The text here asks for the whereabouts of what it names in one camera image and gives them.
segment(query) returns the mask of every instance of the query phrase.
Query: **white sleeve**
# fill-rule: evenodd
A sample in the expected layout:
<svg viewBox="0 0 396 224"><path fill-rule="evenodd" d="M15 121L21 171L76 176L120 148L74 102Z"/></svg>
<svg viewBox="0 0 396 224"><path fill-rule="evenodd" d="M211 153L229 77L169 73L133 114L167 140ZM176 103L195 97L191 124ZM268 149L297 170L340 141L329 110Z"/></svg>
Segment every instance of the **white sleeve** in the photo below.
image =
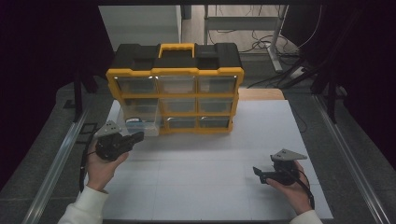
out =
<svg viewBox="0 0 396 224"><path fill-rule="evenodd" d="M300 214L295 217L290 224L321 224L321 220L319 219L315 210L310 210Z"/></svg>
<svg viewBox="0 0 396 224"><path fill-rule="evenodd" d="M102 223L102 210L108 194L85 186L75 203L67 206L58 223Z"/></svg>

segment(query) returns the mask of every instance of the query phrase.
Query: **person's left hand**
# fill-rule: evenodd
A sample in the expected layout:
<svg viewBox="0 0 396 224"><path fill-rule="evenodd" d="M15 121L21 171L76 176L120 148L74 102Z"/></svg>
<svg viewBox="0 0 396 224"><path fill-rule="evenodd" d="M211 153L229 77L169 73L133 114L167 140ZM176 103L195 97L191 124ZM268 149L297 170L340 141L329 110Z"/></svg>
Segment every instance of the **person's left hand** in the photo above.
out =
<svg viewBox="0 0 396 224"><path fill-rule="evenodd" d="M94 152L96 150L96 142L97 140L93 140L88 150L87 187L98 191L104 191L107 183L113 178L117 167L128 158L129 153L123 153L115 161L104 161Z"/></svg>

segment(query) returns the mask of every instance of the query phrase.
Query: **hand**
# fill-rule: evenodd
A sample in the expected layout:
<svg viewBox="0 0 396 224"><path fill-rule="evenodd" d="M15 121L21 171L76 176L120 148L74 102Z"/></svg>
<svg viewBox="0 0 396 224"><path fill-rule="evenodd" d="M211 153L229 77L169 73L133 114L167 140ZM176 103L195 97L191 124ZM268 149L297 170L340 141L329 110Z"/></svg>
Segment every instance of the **hand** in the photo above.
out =
<svg viewBox="0 0 396 224"><path fill-rule="evenodd" d="M87 187L98 191L104 191L107 183L113 178L116 168L128 158L129 153L123 153L115 161L104 161L94 152L96 150L96 142L97 140L93 140L88 150Z"/></svg>
<svg viewBox="0 0 396 224"><path fill-rule="evenodd" d="M299 162L295 161L297 169L304 173L304 168L300 165ZM305 175L300 174L300 180L308 186L308 180L306 179ZM297 216L300 214L312 210L312 207L309 203L309 198L304 189L297 183L290 186L284 186L279 182L275 181L274 179L268 178L267 183L281 191L285 196L288 198L290 205L293 207L294 211L296 212Z"/></svg>

